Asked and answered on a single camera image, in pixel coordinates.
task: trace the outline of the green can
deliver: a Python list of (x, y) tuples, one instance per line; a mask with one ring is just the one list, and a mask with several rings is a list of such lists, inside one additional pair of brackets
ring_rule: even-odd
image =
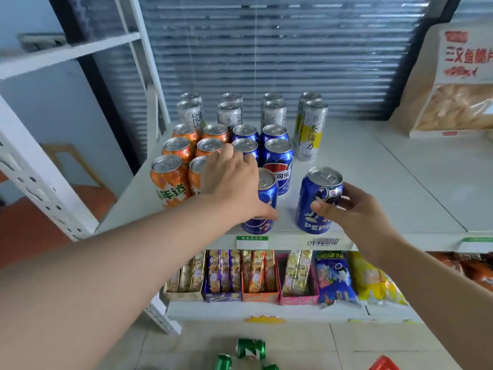
[(231, 356), (224, 353), (218, 355), (214, 370), (231, 370)]
[(238, 358), (248, 357), (252, 360), (264, 360), (265, 342), (262, 340), (240, 337), (236, 343), (236, 355)]
[(279, 366), (277, 366), (276, 364), (269, 364), (262, 366), (262, 370), (280, 370), (280, 369)]

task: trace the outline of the orange soda can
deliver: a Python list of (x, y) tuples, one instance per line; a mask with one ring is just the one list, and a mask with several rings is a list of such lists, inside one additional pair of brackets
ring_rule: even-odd
[(200, 140), (200, 132), (193, 125), (189, 123), (182, 123), (175, 126), (172, 137), (187, 138), (190, 141), (190, 144), (192, 144), (193, 151), (195, 151), (195, 146)]
[(192, 144), (186, 137), (172, 137), (164, 142), (162, 154), (174, 154), (188, 167), (193, 158)]
[(200, 178), (202, 177), (202, 171), (206, 166), (207, 156), (195, 157), (190, 162), (190, 168), (188, 169), (188, 180), (190, 181), (190, 187), (192, 188), (192, 195), (200, 194)]
[(186, 168), (176, 155), (156, 158), (151, 165), (151, 179), (165, 208), (173, 208), (192, 196)]
[(225, 125), (215, 124), (204, 127), (204, 135), (202, 136), (202, 139), (206, 139), (208, 137), (214, 137), (222, 140), (224, 143), (227, 143), (230, 142), (231, 135), (229, 135), (228, 128)]
[(208, 156), (216, 151), (220, 151), (224, 143), (222, 140), (216, 139), (214, 137), (209, 137), (207, 139), (202, 139), (197, 143), (197, 149), (195, 150), (195, 155)]

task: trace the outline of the person's right arm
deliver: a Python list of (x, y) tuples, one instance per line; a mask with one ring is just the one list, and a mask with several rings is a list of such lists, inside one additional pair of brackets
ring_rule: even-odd
[(376, 198), (345, 183), (340, 209), (311, 208), (338, 223), (358, 250), (397, 284), (414, 310), (464, 370), (492, 369), (493, 293), (408, 243)]

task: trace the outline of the floor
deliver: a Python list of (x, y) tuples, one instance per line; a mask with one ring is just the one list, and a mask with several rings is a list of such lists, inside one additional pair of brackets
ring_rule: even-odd
[(460, 370), (424, 325), (187, 322), (181, 336), (167, 336), (144, 314), (97, 370), (213, 370), (219, 353), (231, 355), (233, 370), (260, 369), (234, 358), (240, 336), (263, 339), (267, 360), (280, 370), (367, 370), (380, 354), (400, 370)]

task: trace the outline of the white wall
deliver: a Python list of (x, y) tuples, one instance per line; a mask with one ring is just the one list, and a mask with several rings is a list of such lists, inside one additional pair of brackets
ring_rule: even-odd
[[(20, 49), (17, 34), (63, 32), (48, 0), (0, 1), (0, 51)], [(0, 81), (0, 94), (37, 142), (72, 143), (117, 196), (132, 172), (77, 61)], [(75, 161), (61, 155), (71, 183), (92, 184)], [(8, 203), (22, 194), (11, 182), (0, 184)]]

